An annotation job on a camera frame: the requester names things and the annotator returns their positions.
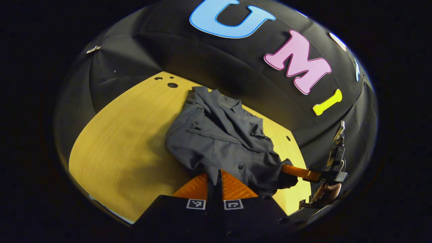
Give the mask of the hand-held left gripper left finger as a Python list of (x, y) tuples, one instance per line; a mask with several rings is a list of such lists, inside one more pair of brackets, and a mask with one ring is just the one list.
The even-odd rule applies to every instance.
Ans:
[(134, 223), (135, 243), (204, 243), (209, 180), (199, 174), (172, 195), (159, 195)]

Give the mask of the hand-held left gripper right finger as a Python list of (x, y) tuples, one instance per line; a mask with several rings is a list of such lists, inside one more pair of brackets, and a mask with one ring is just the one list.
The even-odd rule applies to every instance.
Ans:
[(269, 195), (260, 196), (227, 171), (218, 174), (218, 217), (224, 243), (265, 243), (296, 224)]

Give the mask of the grey button shirt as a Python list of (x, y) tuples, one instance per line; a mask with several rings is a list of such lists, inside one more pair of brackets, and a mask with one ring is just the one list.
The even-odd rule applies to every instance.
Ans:
[(281, 160), (264, 121), (246, 111), (240, 100), (218, 90), (195, 86), (165, 136), (167, 151), (192, 177), (205, 173), (215, 185), (228, 172), (259, 196), (296, 186), (298, 178), (282, 171)]

